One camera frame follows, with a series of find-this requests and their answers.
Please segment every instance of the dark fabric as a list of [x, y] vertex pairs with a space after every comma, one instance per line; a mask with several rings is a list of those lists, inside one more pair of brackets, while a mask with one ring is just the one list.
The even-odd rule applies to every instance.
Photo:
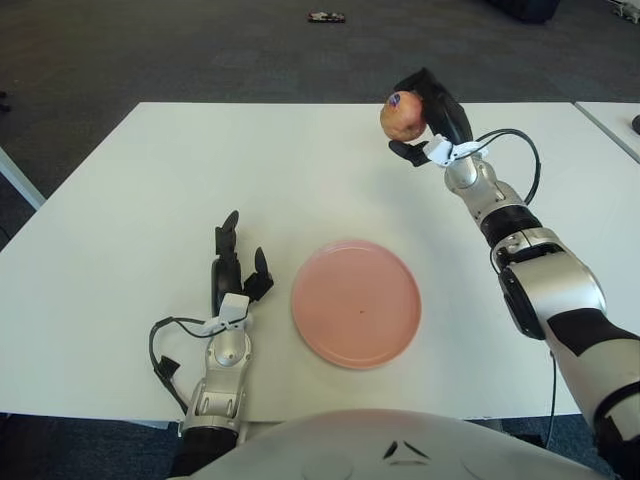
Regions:
[[553, 18], [560, 0], [488, 0], [498, 8], [525, 21], [542, 23]]

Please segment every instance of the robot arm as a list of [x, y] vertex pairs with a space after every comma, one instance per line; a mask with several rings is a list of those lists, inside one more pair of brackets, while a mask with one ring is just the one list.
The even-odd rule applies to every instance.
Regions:
[[[429, 90], [428, 85], [422, 88]], [[440, 107], [447, 111], [451, 101], [449, 96]], [[455, 108], [454, 113], [459, 117], [464, 110]], [[433, 160], [446, 168], [447, 188], [464, 201], [491, 248], [516, 326], [549, 345], [594, 430], [600, 455], [623, 477], [637, 478], [640, 338], [607, 320], [604, 295], [595, 276], [552, 230], [543, 227], [513, 188], [497, 179], [491, 165], [482, 160], [486, 151], [477, 150], [467, 139], [460, 144], [441, 135], [457, 131], [455, 124], [447, 127], [451, 116], [436, 119], [432, 128], [435, 142], [421, 144], [422, 152], [393, 141], [390, 147], [396, 153], [400, 149], [410, 154], [408, 159], [416, 166]], [[459, 118], [457, 123], [465, 124]], [[473, 154], [457, 154], [469, 145]]]

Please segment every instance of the gray carpet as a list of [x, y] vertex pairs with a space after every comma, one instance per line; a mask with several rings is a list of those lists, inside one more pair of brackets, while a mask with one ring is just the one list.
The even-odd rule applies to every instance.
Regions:
[[[347, 23], [307, 24], [316, 9]], [[482, 0], [0, 0], [0, 90], [15, 109], [0, 114], [0, 145], [48, 196], [140, 101], [378, 103], [423, 65], [465, 102], [640, 101], [640, 27], [609, 10], [563, 0], [542, 26]], [[31, 215], [0, 178], [0, 227], [12, 236]], [[16, 417], [12, 428], [21, 421], [35, 425], [19, 436], [25, 448], [49, 456], [39, 473], [3, 478], [85, 478], [87, 465], [103, 472], [92, 478], [162, 478], [152, 465], [173, 448], [157, 432], [126, 443], [138, 434], [122, 424]], [[37, 433], [43, 422], [58, 433]], [[571, 422], [554, 448], [589, 441]], [[10, 452], [4, 473], [25, 467]]]

